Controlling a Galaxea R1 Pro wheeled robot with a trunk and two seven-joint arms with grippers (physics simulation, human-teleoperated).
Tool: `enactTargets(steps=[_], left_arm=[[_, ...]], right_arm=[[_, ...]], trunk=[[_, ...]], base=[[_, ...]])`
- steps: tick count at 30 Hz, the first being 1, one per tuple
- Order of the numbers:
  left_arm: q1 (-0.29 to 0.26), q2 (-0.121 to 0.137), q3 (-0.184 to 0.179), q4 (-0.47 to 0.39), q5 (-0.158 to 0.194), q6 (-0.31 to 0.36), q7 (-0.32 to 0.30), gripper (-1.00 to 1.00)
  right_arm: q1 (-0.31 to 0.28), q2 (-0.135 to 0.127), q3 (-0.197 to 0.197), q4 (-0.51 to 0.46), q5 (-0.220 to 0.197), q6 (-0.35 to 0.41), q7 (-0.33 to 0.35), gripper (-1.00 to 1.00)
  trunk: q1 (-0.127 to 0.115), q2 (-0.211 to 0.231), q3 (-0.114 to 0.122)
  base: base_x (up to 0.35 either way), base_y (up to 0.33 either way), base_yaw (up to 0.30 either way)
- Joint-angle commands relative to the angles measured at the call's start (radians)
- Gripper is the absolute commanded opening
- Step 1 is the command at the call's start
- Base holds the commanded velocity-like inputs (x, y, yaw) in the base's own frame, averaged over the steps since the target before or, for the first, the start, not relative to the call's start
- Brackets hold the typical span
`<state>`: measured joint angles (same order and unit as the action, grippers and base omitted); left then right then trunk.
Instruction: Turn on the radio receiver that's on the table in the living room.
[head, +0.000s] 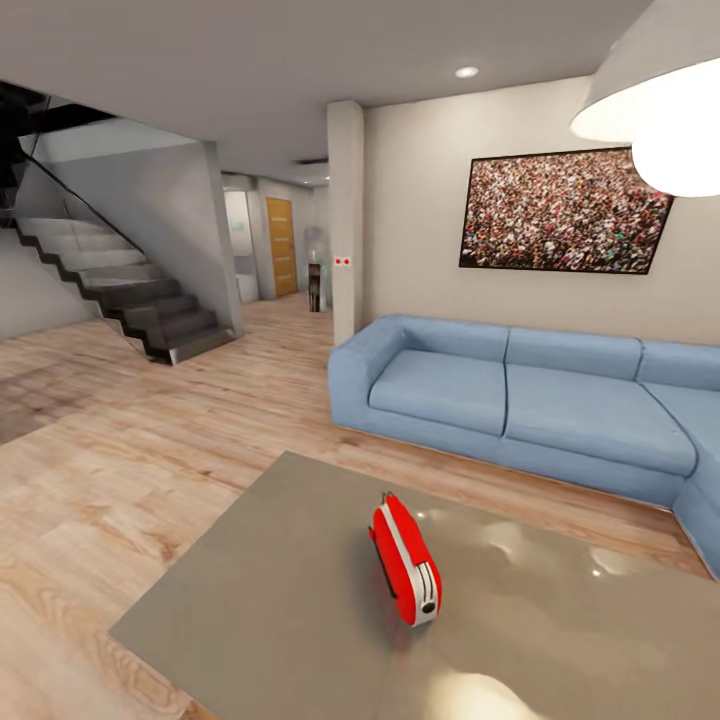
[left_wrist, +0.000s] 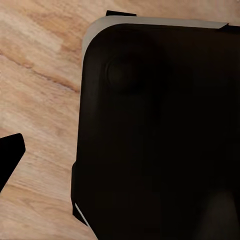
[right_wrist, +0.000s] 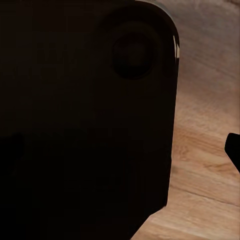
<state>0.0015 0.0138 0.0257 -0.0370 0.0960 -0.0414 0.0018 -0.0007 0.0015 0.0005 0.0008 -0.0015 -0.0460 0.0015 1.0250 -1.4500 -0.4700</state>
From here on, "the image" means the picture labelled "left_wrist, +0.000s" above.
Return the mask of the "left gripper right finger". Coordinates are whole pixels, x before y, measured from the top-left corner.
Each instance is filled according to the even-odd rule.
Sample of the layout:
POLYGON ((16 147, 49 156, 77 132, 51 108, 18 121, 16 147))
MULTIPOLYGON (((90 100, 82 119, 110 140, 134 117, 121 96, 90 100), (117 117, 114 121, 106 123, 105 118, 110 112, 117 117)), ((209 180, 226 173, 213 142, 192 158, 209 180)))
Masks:
POLYGON ((229 133, 225 143, 225 152, 240 173, 240 135, 229 133))

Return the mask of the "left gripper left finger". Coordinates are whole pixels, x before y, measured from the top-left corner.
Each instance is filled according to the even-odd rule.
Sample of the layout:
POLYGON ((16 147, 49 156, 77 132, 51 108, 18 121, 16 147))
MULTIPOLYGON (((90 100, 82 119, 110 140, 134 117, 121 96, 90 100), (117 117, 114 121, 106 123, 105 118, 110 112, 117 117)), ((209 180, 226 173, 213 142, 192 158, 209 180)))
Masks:
POLYGON ((0 192, 26 151, 21 133, 0 138, 0 192))

